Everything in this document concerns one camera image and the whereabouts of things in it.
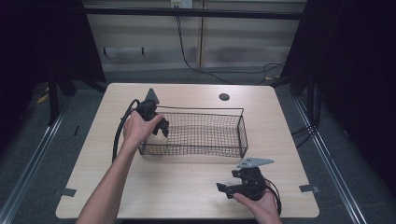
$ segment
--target black cord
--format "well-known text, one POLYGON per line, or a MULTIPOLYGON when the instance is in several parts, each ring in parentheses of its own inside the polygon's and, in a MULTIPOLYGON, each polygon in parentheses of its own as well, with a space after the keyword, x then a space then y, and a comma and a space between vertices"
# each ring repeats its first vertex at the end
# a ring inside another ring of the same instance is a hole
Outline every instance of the black cord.
POLYGON ((267 189, 269 189, 269 190, 271 191, 271 193, 274 195, 274 197, 275 197, 275 199, 276 199, 276 209, 277 209, 277 213, 280 215, 280 214, 282 213, 282 202, 280 201, 280 194, 279 194, 279 191, 277 190, 276 185, 275 185, 271 180, 265 179, 265 178, 264 178, 264 180, 270 182, 270 184, 271 184, 272 186, 274 186, 274 188, 275 188, 275 190, 276 190, 276 192, 275 192, 271 187, 265 185, 265 186, 267 186, 267 189))
POLYGON ((195 68, 191 67, 190 64, 189 64, 189 63, 187 62, 187 60, 186 60, 186 55, 185 55, 185 53, 184 53, 184 46, 183 46, 183 38, 182 38, 182 35, 181 35, 180 17, 179 17, 179 16, 176 16, 176 19, 177 19, 177 30, 178 30, 178 38, 179 38, 179 41, 180 41, 181 54, 183 55, 184 63, 185 63, 192 71, 195 71, 195 72, 197 72, 197 73, 202 73, 202 74, 210 75, 210 76, 212 76, 212 77, 214 77, 214 78, 216 78, 216 79, 218 79, 218 80, 220 80, 220 81, 222 81, 222 82, 225 82, 225 83, 227 83, 227 84, 230 84, 230 85, 235 85, 235 84, 232 83, 232 82, 230 82, 230 81, 227 81, 227 80, 225 80, 225 79, 222 79, 222 78, 220 78, 220 77, 218 77, 218 76, 216 76, 216 75, 214 75, 214 74, 219 74, 219 73, 233 73, 233 74, 259 74, 259 73, 264 73, 264 78, 263 78, 260 82, 258 82, 258 83, 255 84, 255 85, 257 86, 257 85, 260 85, 260 84, 262 84, 262 83, 264 82, 265 77, 266 77, 266 74, 265 74, 266 72, 271 71, 271 70, 277 68, 278 66, 284 65, 284 64, 285 64, 285 62, 283 62, 283 63, 267 63, 267 64, 263 67, 262 71, 257 71, 257 72, 230 72, 230 71, 223 71, 223 72, 206 72, 206 71, 202 71, 202 70, 195 69, 195 68), (269 69, 267 69, 267 70, 265 70, 265 67, 266 67, 266 66, 269 66, 269 65, 275 65, 275 66, 274 66, 274 67, 271 67, 271 68, 269 68, 269 69))
POLYGON ((309 126, 303 127, 299 131, 292 133, 292 135, 295 135, 297 133, 303 133, 303 134, 293 137, 293 138, 298 138, 298 137, 305 135, 305 132, 309 132, 309 135, 301 143, 299 143, 296 146, 296 148, 302 146, 310 137, 312 137, 315 134, 315 132, 318 131, 320 115, 321 115, 321 103, 322 103, 322 97, 321 97, 318 87, 316 88, 316 97, 317 97, 316 98, 317 100, 316 100, 316 110, 315 110, 314 120, 312 121, 312 123, 309 126))
POLYGON ((117 149, 119 148, 119 140, 120 140, 121 131, 125 124, 125 121, 128 119, 128 117, 131 115, 131 113, 133 111, 132 106, 134 105, 134 103, 137 103, 137 105, 140 105, 140 101, 138 101, 136 99, 133 100, 131 102, 131 104, 128 106, 128 108, 126 109, 124 116, 121 118, 119 128, 117 129, 116 136, 114 137, 113 157, 112 157, 111 161, 114 161, 117 157, 117 149))

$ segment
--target wrist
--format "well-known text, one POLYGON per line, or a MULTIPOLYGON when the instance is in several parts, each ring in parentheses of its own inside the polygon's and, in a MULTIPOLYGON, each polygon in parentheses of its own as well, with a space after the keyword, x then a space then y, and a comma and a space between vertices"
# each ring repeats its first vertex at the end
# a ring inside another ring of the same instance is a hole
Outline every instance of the wrist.
POLYGON ((125 139, 122 142, 120 151, 131 151, 135 153, 137 151, 137 148, 139 147, 140 142, 135 140, 135 139, 125 139))

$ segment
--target wooden table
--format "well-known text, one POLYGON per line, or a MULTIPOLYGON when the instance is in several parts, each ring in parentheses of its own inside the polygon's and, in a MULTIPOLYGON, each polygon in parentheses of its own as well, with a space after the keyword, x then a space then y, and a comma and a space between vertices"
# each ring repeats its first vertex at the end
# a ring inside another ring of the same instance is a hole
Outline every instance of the wooden table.
MULTIPOLYGON (((243 107, 248 150, 245 157, 273 159, 262 174, 280 192, 282 217, 316 217, 318 206, 307 185, 282 109, 271 87, 180 84, 111 84, 92 123, 67 184, 74 197, 63 196, 56 215, 75 218, 111 164, 114 135, 129 103, 143 101, 149 88, 167 106, 243 107), (221 93, 230 100, 222 101, 221 93)), ((239 158, 204 155, 141 156, 136 153, 126 181, 119 218, 253 218, 216 183, 240 184, 231 170, 239 158)))

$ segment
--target human hand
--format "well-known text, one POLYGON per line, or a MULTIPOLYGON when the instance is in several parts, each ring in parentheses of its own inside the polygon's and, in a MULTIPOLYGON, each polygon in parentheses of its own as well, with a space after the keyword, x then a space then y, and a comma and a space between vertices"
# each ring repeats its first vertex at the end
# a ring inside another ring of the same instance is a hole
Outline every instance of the human hand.
POLYGON ((123 144, 139 145, 145 141, 152 133, 155 125, 161 121, 163 115, 158 114, 150 121, 144 121, 135 110, 131 113, 131 117, 125 121, 123 127, 123 144))
POLYGON ((277 213, 276 199, 269 189, 266 189, 262 198, 256 202, 240 193, 235 193, 233 197, 246 206, 260 224, 282 223, 277 213))

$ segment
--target black tape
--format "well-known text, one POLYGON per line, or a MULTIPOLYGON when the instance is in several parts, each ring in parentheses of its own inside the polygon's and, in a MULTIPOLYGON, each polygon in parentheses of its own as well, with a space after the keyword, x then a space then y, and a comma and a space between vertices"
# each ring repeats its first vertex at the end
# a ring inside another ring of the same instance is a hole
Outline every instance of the black tape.
POLYGON ((76 189, 56 189, 53 194, 59 197, 61 196, 74 197, 76 192, 77 192, 76 189))
POLYGON ((302 193, 306 193, 308 191, 312 191, 314 194, 319 193, 320 190, 317 186, 312 187, 311 185, 302 185, 299 187, 302 193))

